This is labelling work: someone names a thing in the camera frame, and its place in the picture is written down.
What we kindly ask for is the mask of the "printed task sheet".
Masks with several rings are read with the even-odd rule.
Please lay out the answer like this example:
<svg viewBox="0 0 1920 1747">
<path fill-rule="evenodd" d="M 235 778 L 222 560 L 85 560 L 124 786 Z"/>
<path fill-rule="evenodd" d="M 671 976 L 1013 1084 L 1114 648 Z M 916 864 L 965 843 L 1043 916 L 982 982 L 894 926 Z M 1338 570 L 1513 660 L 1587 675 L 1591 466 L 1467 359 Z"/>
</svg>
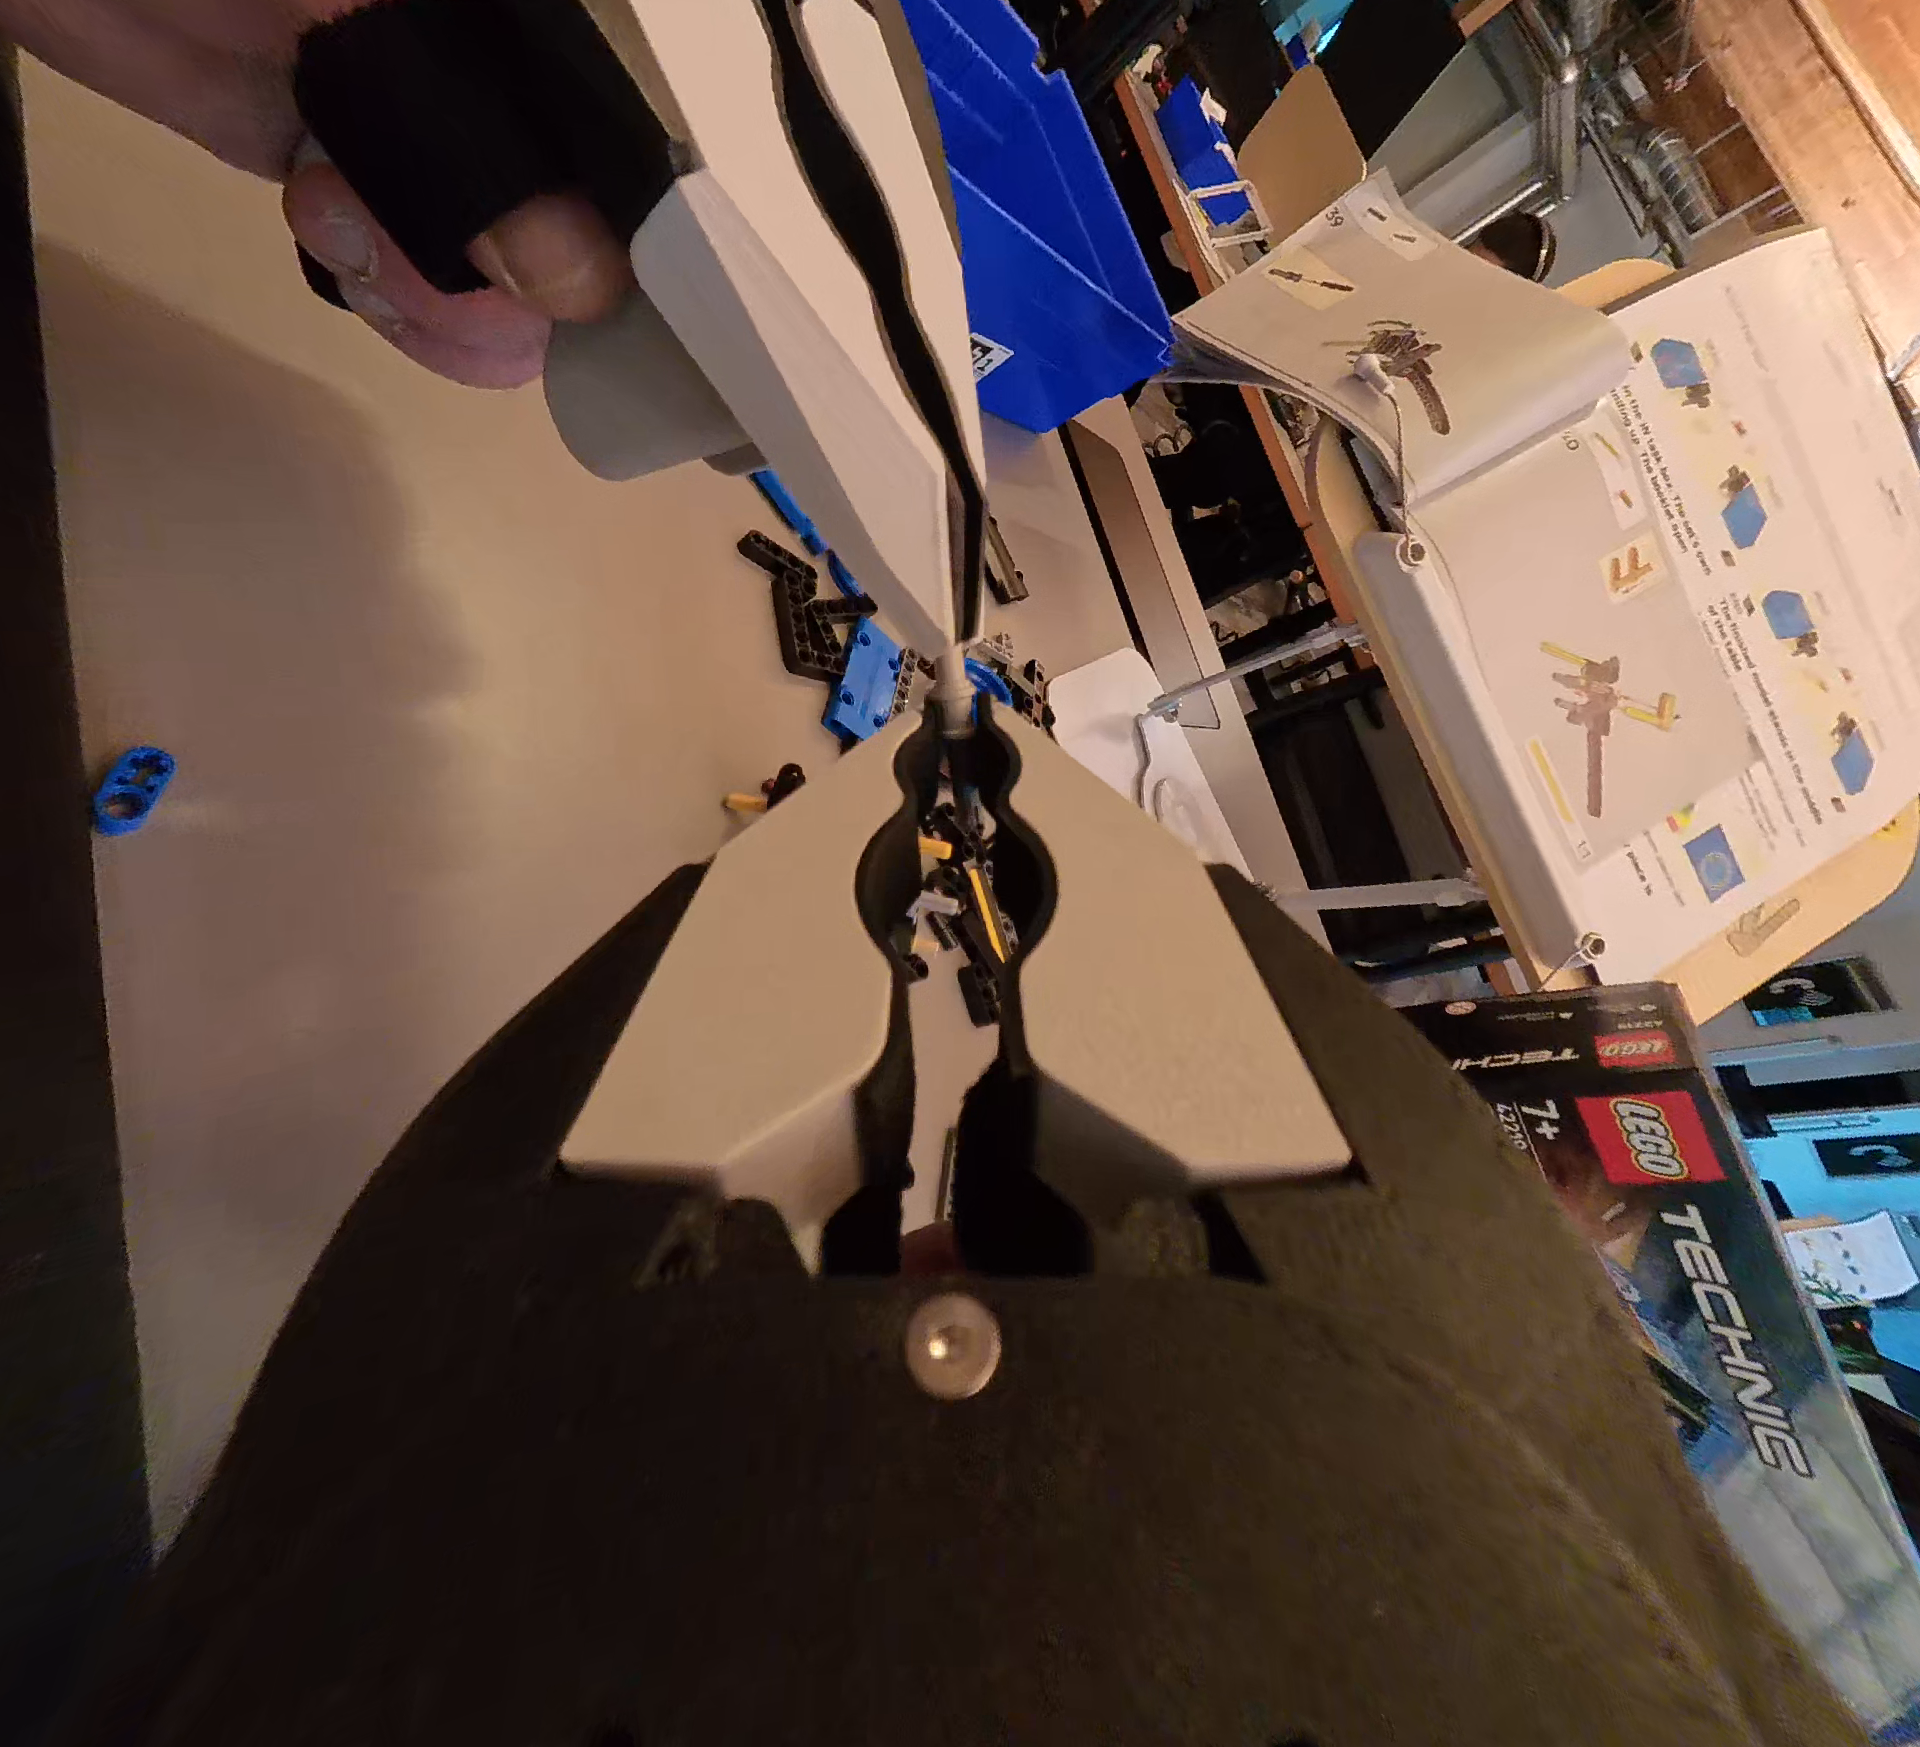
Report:
<svg viewBox="0 0 1920 1747">
<path fill-rule="evenodd" d="M 1916 798 L 1918 476 L 1826 229 L 1771 233 L 1613 315 L 1632 349 L 1613 413 L 1756 750 L 1594 866 L 1582 926 L 1624 979 Z"/>
</svg>

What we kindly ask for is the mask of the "tan plywood chair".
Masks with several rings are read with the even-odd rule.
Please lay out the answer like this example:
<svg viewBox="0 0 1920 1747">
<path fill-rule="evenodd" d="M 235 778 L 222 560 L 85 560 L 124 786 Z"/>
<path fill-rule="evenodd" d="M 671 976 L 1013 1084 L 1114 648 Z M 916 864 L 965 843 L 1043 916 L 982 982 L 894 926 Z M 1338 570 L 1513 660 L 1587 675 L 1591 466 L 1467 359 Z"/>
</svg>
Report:
<svg viewBox="0 0 1920 1747">
<path fill-rule="evenodd" d="M 1317 62 L 1281 88 L 1236 148 L 1236 169 L 1274 245 L 1365 181 L 1365 154 Z"/>
</svg>

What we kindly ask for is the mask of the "white book stand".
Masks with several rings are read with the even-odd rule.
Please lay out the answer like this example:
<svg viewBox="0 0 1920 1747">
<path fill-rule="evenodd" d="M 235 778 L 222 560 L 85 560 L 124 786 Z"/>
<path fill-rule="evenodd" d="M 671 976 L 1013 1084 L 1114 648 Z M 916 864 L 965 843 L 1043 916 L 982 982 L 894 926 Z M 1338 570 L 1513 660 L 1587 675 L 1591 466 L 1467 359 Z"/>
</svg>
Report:
<svg viewBox="0 0 1920 1747">
<path fill-rule="evenodd" d="M 1175 324 L 1279 390 L 1356 636 L 1531 974 L 1733 990 L 1916 831 L 1916 457 L 1824 226 L 1610 305 L 1369 179 Z"/>
</svg>

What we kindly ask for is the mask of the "small blue connector brick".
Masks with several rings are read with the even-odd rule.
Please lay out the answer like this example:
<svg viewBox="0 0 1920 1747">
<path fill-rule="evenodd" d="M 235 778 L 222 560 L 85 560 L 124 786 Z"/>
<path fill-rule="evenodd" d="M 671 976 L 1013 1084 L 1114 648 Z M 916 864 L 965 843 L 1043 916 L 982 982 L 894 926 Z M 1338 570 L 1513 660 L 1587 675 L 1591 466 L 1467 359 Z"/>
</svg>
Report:
<svg viewBox="0 0 1920 1747">
<path fill-rule="evenodd" d="M 137 832 L 153 817 L 176 775 L 178 761 L 166 749 L 137 745 L 124 750 L 95 786 L 92 831 L 106 838 Z"/>
</svg>

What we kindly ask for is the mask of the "black angled toy frame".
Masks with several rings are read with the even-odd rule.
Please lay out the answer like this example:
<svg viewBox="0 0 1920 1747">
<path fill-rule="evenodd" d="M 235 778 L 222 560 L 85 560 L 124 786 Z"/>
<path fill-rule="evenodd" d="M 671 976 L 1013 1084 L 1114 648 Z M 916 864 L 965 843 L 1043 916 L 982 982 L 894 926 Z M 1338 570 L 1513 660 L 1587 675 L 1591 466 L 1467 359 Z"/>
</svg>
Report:
<svg viewBox="0 0 1920 1747">
<path fill-rule="evenodd" d="M 782 666 L 795 678 L 839 684 L 849 660 L 848 631 L 876 613 L 874 599 L 824 596 L 817 568 L 758 528 L 742 532 L 734 552 L 771 580 Z"/>
</svg>

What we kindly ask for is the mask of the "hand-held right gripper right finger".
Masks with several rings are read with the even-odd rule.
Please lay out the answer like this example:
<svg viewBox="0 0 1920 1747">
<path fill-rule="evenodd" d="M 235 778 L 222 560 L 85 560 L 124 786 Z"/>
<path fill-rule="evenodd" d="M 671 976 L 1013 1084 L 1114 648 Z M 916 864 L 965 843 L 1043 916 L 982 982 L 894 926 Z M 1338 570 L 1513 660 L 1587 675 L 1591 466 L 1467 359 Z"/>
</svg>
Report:
<svg viewBox="0 0 1920 1747">
<path fill-rule="evenodd" d="M 1092 1269 L 1142 1208 L 1327 1182 L 1354 1150 L 1228 894 L 1277 908 L 1022 721 L 977 717 L 1017 949 L 956 1134 L 971 1269 Z"/>
</svg>

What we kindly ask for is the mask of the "black toy brick assembly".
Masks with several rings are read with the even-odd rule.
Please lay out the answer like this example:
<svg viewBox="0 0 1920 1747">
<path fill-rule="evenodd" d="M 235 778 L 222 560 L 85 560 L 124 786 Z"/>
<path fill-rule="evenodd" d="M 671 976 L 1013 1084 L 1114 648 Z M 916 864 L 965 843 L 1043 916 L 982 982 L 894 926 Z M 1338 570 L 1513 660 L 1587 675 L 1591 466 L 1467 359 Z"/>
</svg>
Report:
<svg viewBox="0 0 1920 1747">
<path fill-rule="evenodd" d="M 996 894 L 992 837 L 967 818 L 935 727 L 896 724 L 833 773 L 807 778 L 792 763 L 719 803 L 734 846 L 714 861 L 682 943 L 721 937 L 734 1018 L 760 1004 L 807 1044 L 845 1031 L 874 1050 L 896 993 L 950 948 L 972 1021 L 1000 1020 L 1019 931 Z"/>
</svg>

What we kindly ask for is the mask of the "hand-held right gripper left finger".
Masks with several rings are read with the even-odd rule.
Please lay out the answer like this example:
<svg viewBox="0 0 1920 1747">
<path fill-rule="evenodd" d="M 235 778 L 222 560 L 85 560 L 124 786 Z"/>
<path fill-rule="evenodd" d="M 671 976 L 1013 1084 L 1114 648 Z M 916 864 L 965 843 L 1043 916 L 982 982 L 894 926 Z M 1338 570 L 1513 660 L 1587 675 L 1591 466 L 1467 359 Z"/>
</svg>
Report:
<svg viewBox="0 0 1920 1747">
<path fill-rule="evenodd" d="M 830 1269 L 899 1260 L 905 968 L 933 724 L 896 723 L 706 864 L 561 1145 L 573 1174 L 775 1206 Z"/>
</svg>

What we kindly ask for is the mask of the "blue bin with white tag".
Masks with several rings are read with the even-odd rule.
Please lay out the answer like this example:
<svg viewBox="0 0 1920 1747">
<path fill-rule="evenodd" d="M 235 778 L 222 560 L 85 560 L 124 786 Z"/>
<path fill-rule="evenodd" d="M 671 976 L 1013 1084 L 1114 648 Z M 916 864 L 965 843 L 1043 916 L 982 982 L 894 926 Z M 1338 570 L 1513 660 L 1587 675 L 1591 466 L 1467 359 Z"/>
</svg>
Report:
<svg viewBox="0 0 1920 1747">
<path fill-rule="evenodd" d="M 975 388 L 1043 435 L 1157 374 L 1172 320 L 1068 81 L 1006 0 L 899 0 L 949 157 Z"/>
</svg>

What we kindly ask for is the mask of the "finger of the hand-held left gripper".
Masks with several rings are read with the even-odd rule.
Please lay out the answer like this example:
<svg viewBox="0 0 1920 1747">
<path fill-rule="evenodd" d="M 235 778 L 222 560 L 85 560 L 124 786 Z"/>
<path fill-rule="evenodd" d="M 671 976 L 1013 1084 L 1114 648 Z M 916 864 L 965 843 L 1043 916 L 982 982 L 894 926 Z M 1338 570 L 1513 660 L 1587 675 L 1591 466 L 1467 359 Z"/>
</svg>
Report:
<svg viewBox="0 0 1920 1747">
<path fill-rule="evenodd" d="M 971 388 L 954 378 L 967 300 L 959 255 L 920 150 L 899 78 L 872 5 L 799 0 L 806 74 L 820 96 L 827 213 L 874 295 L 884 349 L 949 474 L 956 534 L 987 517 Z"/>
<path fill-rule="evenodd" d="M 811 494 L 896 630 L 949 648 L 978 623 L 980 534 L 899 385 L 874 295 L 827 213 L 821 102 L 799 0 L 581 0 L 647 93 L 679 172 L 630 235 L 650 305 L 742 437 Z M 874 8 L 959 255 L 941 129 L 899 0 Z"/>
</svg>

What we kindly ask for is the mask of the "blue flat toy panel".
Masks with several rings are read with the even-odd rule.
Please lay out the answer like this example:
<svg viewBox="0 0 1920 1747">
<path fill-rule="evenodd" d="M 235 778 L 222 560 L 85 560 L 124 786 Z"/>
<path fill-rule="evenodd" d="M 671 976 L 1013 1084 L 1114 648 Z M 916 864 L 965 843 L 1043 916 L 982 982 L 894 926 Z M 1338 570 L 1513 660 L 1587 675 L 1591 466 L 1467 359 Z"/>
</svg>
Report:
<svg viewBox="0 0 1920 1747">
<path fill-rule="evenodd" d="M 878 735 L 908 706 L 920 656 L 872 618 L 848 621 L 844 660 L 827 684 L 824 727 L 844 750 Z"/>
</svg>

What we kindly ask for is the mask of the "toy truck set box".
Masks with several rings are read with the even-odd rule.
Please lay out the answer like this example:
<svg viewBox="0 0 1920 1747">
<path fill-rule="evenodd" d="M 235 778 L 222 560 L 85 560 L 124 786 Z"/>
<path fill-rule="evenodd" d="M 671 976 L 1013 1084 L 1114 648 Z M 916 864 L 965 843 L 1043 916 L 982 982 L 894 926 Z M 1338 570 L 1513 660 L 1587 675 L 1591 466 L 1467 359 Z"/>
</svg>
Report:
<svg viewBox="0 0 1920 1747">
<path fill-rule="evenodd" d="M 1667 982 L 1405 1009 L 1601 1255 L 1685 1459 L 1788 1632 L 1916 1743 L 1916 1549 Z"/>
</svg>

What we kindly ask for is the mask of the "open instruction booklet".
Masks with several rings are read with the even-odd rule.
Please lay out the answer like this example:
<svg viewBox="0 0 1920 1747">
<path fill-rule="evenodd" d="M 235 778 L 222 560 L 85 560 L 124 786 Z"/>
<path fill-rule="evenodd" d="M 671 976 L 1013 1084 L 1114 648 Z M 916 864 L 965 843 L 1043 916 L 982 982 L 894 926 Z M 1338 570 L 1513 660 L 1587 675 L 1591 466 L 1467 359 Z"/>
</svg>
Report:
<svg viewBox="0 0 1920 1747">
<path fill-rule="evenodd" d="M 1335 423 L 1386 520 L 1356 542 L 1356 580 L 1463 723 L 1461 769 L 1573 872 L 1753 759 L 1613 420 L 1630 345 L 1606 315 L 1369 177 L 1175 327 L 1190 378 Z"/>
</svg>

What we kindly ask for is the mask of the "black dimpled mat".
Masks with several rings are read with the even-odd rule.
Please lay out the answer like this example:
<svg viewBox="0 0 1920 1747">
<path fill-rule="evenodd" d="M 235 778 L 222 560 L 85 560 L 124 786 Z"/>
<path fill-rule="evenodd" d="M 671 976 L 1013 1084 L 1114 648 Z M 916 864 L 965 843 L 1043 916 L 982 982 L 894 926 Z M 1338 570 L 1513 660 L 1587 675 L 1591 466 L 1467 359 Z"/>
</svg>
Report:
<svg viewBox="0 0 1920 1747">
<path fill-rule="evenodd" d="M 2 58 L 2 1740 L 46 1743 L 153 1521 L 16 55 Z"/>
</svg>

